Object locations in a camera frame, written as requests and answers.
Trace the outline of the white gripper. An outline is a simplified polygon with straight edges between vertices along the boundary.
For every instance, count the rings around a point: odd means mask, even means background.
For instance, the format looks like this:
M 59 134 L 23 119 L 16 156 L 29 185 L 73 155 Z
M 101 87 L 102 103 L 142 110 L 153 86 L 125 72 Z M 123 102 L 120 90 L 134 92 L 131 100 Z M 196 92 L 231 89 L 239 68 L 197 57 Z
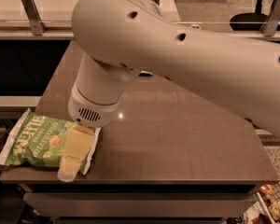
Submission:
M 91 102 L 80 93 L 77 84 L 74 84 L 68 102 L 68 112 L 72 120 L 82 125 L 71 127 L 67 132 L 57 174 L 59 180 L 72 182 L 78 173 L 87 173 L 96 143 L 95 132 L 88 127 L 103 127 L 108 124 L 118 106 L 118 103 L 98 105 Z

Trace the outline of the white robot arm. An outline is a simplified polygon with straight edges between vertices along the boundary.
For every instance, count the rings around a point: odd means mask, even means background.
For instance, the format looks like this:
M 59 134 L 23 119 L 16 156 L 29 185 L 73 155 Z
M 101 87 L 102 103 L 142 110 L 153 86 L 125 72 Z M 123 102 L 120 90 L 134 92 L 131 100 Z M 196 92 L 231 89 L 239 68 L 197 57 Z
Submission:
M 188 28 L 151 0 L 78 0 L 74 39 L 83 51 L 68 102 L 70 117 L 104 127 L 143 70 L 280 138 L 280 44 Z

